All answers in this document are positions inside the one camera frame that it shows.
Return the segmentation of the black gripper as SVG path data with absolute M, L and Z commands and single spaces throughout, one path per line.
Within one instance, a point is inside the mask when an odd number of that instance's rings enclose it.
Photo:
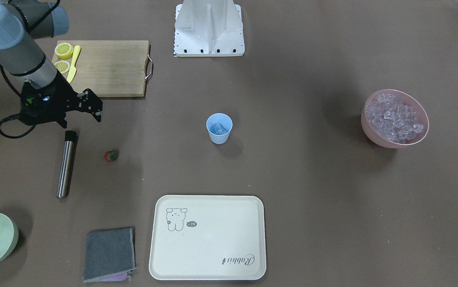
M 96 122 L 101 122 L 103 101 L 87 88 L 82 93 L 75 92 L 61 73 L 43 88 L 34 88 L 33 82 L 26 79 L 20 97 L 20 122 L 24 124 L 44 124 L 57 122 L 63 129 L 68 127 L 66 113 L 79 111 L 89 113 Z

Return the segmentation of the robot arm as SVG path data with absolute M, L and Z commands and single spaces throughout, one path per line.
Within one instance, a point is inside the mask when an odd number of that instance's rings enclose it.
M 0 1 L 0 65 L 23 85 L 16 119 L 27 126 L 57 122 L 67 127 L 69 111 L 101 122 L 103 102 L 91 89 L 74 91 L 36 39 L 65 35 L 70 20 L 59 1 Z

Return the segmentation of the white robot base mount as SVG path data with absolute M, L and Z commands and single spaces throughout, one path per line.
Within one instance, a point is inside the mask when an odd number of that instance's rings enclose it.
M 173 55 L 238 57 L 245 53 L 241 6 L 232 0 L 184 0 L 175 8 Z

